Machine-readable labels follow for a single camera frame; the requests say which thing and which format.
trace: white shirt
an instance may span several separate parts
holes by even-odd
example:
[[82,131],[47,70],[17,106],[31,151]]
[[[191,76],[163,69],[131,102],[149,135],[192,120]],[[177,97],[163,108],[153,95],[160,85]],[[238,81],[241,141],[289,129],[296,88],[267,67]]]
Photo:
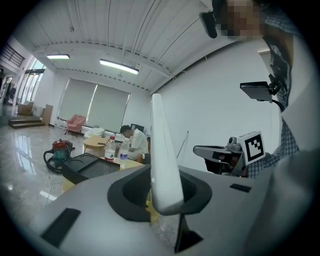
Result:
[[134,151],[139,151],[140,153],[147,154],[148,151],[148,141],[144,133],[138,129],[134,130],[133,136],[130,138],[131,148]]

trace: pink armchair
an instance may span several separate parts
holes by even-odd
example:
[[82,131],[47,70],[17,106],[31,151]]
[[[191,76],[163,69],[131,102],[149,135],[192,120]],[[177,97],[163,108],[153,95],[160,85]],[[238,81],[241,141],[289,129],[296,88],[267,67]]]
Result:
[[82,125],[84,125],[85,122],[86,122],[85,116],[74,114],[70,120],[66,121],[67,131],[81,133]]

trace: plastic bottle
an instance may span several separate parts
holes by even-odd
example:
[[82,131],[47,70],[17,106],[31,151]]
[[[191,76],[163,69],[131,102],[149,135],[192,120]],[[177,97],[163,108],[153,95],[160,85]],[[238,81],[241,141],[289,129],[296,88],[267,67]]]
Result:
[[116,138],[115,136],[110,136],[110,139],[105,145],[104,160],[107,160],[109,162],[113,162],[115,158],[115,153],[116,153],[115,138]]
[[126,168],[126,159],[128,158],[128,152],[129,152],[129,139],[125,138],[119,150],[120,169]]

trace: black sticker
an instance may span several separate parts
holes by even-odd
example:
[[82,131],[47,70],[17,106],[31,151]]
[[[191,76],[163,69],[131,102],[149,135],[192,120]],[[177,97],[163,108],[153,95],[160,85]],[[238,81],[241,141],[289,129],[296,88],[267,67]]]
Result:
[[264,149],[262,147],[262,138],[260,134],[245,140],[244,143],[246,155],[248,156],[248,162],[264,155]]
[[249,193],[250,190],[251,190],[251,187],[240,185],[240,184],[232,184],[230,186],[230,188],[235,189],[235,190],[239,190],[239,191],[242,191],[242,192],[246,192],[246,193]]

